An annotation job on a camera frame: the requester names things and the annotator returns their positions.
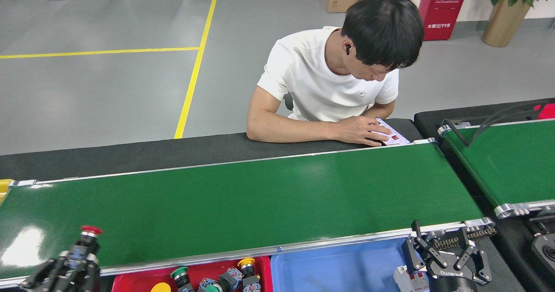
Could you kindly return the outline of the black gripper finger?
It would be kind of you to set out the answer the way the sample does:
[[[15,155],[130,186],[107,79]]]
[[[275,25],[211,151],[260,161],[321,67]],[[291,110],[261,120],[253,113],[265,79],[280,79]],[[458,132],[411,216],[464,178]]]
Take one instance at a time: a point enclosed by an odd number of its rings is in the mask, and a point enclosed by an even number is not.
[[[68,255],[69,251],[64,250],[40,264],[34,273],[20,282],[20,288],[28,292],[71,292],[71,282],[61,277]]]
[[[98,292],[100,290],[100,268],[95,254],[88,254],[83,265],[81,292]]]

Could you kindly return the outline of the person's right hand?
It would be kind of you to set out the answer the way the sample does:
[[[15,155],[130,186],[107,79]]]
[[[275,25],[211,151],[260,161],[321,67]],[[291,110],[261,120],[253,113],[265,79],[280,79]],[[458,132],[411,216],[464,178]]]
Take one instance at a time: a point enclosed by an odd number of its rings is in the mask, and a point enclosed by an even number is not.
[[[391,130],[381,126],[376,118],[351,116],[331,124],[330,140],[380,147],[390,139]]]

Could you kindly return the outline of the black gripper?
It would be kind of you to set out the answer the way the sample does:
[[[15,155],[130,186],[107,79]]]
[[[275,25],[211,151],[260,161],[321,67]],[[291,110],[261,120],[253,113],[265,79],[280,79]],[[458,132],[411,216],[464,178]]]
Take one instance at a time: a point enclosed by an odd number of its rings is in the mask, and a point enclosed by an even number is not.
[[[477,292],[476,283],[486,285],[492,282],[488,256],[473,240],[459,236],[462,251],[456,255],[453,267],[443,269],[435,264],[438,252],[434,244],[438,243],[438,236],[434,232],[423,235],[418,220],[411,223],[411,230],[401,245],[405,266],[410,274],[428,273],[431,292]]]

